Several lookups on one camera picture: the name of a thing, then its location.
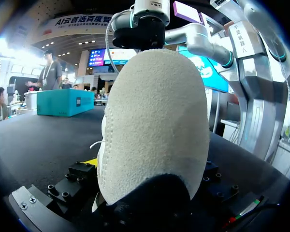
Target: white shoelace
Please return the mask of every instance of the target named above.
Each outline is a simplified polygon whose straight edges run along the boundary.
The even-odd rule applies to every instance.
[[[101,144],[102,142],[105,142],[105,140],[95,142],[94,144],[92,144],[92,145],[89,147],[89,149],[93,148],[94,145]]]

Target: white cable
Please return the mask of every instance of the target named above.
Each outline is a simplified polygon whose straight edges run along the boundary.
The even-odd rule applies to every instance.
[[[277,55],[277,57],[278,57],[278,60],[279,60],[279,63],[280,63],[280,68],[281,68],[281,72],[282,72],[284,78],[286,79],[286,84],[287,84],[287,89],[288,89],[288,99],[289,99],[289,104],[290,104],[290,86],[289,86],[289,81],[288,81],[288,79],[287,79],[286,71],[285,71],[285,69],[284,69],[284,67],[283,67],[283,65],[282,65],[282,62],[281,62],[281,59],[280,59],[279,53],[278,53],[278,51],[277,51],[277,49],[276,49],[276,47],[275,47],[275,44],[274,44],[275,42],[274,42],[273,40],[271,40],[271,42],[272,42],[273,47],[274,47],[274,49],[275,49],[276,55]]]
[[[94,145],[101,144],[102,142],[105,142],[105,140],[95,142],[89,147],[89,149],[91,149]]]
[[[132,10],[131,10],[131,9],[129,9],[129,10],[124,10],[124,11],[122,11],[122,12],[119,12],[119,13],[116,13],[115,15],[113,15],[111,21],[109,22],[109,24],[107,25],[107,28],[106,28],[106,33],[105,33],[105,46],[106,46],[106,51],[107,51],[108,57],[109,57],[109,59],[110,59],[111,65],[112,65],[112,67],[113,67],[113,69],[114,69],[114,71],[115,71],[116,73],[119,73],[119,71],[118,71],[118,69],[117,69],[116,65],[114,64],[113,59],[112,59],[112,57],[111,57],[110,46],[109,46],[109,44],[108,44],[108,33],[109,33],[110,28],[112,27],[112,22],[113,22],[113,21],[114,21],[118,16],[120,16],[121,14],[123,14],[123,13],[125,13],[125,12],[130,12],[130,11],[132,11]]]

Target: cardboard box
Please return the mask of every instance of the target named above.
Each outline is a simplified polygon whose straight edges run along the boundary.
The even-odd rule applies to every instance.
[[[93,109],[94,93],[78,89],[55,89],[37,94],[37,114],[71,117]]]

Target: screen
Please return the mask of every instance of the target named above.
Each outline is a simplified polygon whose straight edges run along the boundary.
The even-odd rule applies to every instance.
[[[136,52],[133,49],[110,49],[111,57],[114,64],[126,64]],[[111,64],[110,58],[105,49],[90,51],[88,66],[103,66]]]
[[[194,63],[194,65],[200,72],[204,85],[207,88],[228,92],[228,82],[225,81],[214,68],[218,65],[217,62],[206,57],[194,55],[190,53],[186,47],[183,46],[178,47],[178,52],[179,54],[182,54],[183,56],[190,59],[192,63]]]

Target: black table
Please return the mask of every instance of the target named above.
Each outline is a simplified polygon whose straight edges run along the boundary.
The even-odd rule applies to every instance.
[[[75,161],[96,157],[102,139],[104,107],[70,117],[20,115],[0,122],[0,189],[8,195],[21,186],[34,184],[46,193]],[[254,192],[272,202],[279,199],[289,181],[268,163],[239,146],[211,134],[208,159],[241,194]]]

